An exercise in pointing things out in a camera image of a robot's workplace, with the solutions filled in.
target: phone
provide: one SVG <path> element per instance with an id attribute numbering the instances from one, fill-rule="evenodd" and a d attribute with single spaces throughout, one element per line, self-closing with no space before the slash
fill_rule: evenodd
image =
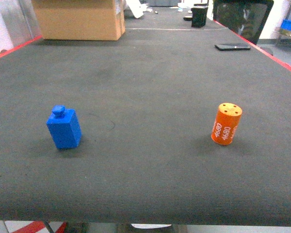
<path id="1" fill-rule="evenodd" d="M 231 51 L 231 50 L 250 50 L 250 46 L 242 43 L 233 44 L 218 44 L 214 45 L 220 51 Z"/>

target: orange cylinder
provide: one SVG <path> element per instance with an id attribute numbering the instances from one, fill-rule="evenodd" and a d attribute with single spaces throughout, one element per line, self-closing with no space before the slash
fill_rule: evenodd
<path id="1" fill-rule="evenodd" d="M 242 113 L 242 109 L 233 103 L 220 104 L 211 134 L 213 141 L 224 146 L 231 144 Z"/>

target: black chair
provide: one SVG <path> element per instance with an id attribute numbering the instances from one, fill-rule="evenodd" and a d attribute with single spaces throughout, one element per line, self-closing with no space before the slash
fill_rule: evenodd
<path id="1" fill-rule="evenodd" d="M 213 19 L 256 45 L 273 4 L 273 0 L 214 0 Z"/>

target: red table edge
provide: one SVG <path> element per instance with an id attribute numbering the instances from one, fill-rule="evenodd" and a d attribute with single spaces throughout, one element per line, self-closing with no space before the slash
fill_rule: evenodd
<path id="1" fill-rule="evenodd" d="M 223 24 L 219 23 L 216 20 L 213 20 L 214 22 L 216 22 L 217 24 L 225 27 Z M 245 38 L 243 38 L 241 35 L 238 35 L 237 33 L 233 32 L 235 35 L 237 35 L 239 38 L 241 38 L 242 40 L 244 40 L 245 42 L 247 42 L 249 45 L 251 45 L 252 47 L 254 47 L 255 49 L 259 50 L 261 53 L 265 54 L 266 56 L 268 56 L 269 58 L 271 58 L 273 61 L 277 62 L 278 64 L 280 64 L 281 66 L 283 66 L 284 68 L 286 68 L 287 70 L 291 71 L 291 66 L 283 61 L 281 61 L 280 59 L 270 55 L 268 52 L 264 51 L 263 49 L 261 49 L 259 46 L 251 43 L 250 41 L 246 40 Z"/>
<path id="2" fill-rule="evenodd" d="M 214 20 L 214 22 L 216 22 L 217 24 L 219 24 L 219 25 L 221 25 L 221 26 L 224 27 L 224 25 L 222 25 L 222 24 L 219 23 L 218 21 L 215 21 L 215 20 Z M 281 61 L 280 59 L 278 59 L 278 58 L 276 58 L 276 57 L 270 55 L 268 52 L 264 51 L 263 49 L 261 49 L 261 48 L 258 47 L 257 45 L 255 45 L 255 44 L 251 43 L 250 41 L 246 40 L 245 38 L 243 38 L 242 36 L 238 35 L 237 33 L 235 33 L 235 35 L 237 35 L 239 38 L 241 38 L 242 40 L 244 40 L 245 42 L 247 42 L 249 45 L 251 45 L 252 47 L 256 48 L 257 50 L 259 50 L 260 52 L 262 52 L 263 54 L 265 54 L 265 55 L 268 56 L 269 58 L 271 58 L 273 61 L 277 62 L 278 64 L 280 64 L 281 66 L 283 66 L 283 67 L 286 68 L 287 70 L 291 71 L 291 66 L 290 66 L 289 64 L 287 64 L 287 63 Z M 8 55 L 8 54 L 10 54 L 10 53 L 12 53 L 12 52 L 18 50 L 18 49 L 21 49 L 22 47 L 24 47 L 24 46 L 26 46 L 26 45 L 28 45 L 28 44 L 30 44 L 30 43 L 36 41 L 36 40 L 39 40 L 39 39 L 41 39 L 41 38 L 42 38 L 42 36 L 40 35 L 40 36 L 37 36 L 36 38 L 30 40 L 30 41 L 27 41 L 27 42 L 25 42 L 25 43 L 23 43 L 23 44 L 21 44 L 21 45 L 18 45 L 18 46 L 16 46 L 16 47 L 13 48 L 13 49 L 8 50 L 7 52 L 4 52 L 4 53 L 0 54 L 0 58 L 2 58 L 2 57 L 4 57 L 4 56 L 6 56 L 6 55 Z"/>
<path id="3" fill-rule="evenodd" d="M 25 43 L 23 43 L 23 44 L 20 44 L 20 45 L 16 46 L 15 48 L 10 49 L 10 50 L 8 50 L 7 52 L 4 52 L 4 53 L 0 54 L 0 58 L 6 56 L 6 55 L 8 55 L 8 54 L 10 54 L 10 53 L 12 53 L 12 52 L 14 52 L 14 51 L 16 51 L 16 50 L 18 50 L 18 49 L 21 49 L 22 47 L 24 47 L 24 46 L 26 46 L 26 45 L 28 45 L 28 44 L 30 44 L 30 43 L 36 41 L 36 40 L 39 40 L 39 39 L 41 39 L 41 38 L 42 38 L 42 36 L 40 35 L 40 36 L 37 36 L 36 38 L 30 40 L 30 41 L 27 41 L 27 42 L 25 42 Z"/>

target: blue block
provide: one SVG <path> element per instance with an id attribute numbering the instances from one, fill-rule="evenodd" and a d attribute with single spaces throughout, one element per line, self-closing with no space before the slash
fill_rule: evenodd
<path id="1" fill-rule="evenodd" d="M 74 109 L 55 105 L 47 120 L 48 130 L 58 149 L 75 148 L 81 140 L 81 128 Z"/>

